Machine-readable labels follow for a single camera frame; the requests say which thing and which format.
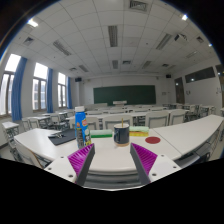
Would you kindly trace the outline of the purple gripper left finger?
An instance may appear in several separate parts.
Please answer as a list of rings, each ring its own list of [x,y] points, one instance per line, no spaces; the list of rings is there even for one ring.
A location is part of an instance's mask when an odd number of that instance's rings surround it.
[[[68,156],[68,160],[77,176],[75,181],[77,185],[84,185],[94,155],[95,145],[90,144]]]

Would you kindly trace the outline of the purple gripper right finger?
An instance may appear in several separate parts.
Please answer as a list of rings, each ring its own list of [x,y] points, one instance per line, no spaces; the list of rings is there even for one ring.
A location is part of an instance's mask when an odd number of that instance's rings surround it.
[[[130,154],[136,166],[141,184],[149,184],[149,172],[157,159],[157,154],[135,143],[130,144]]]

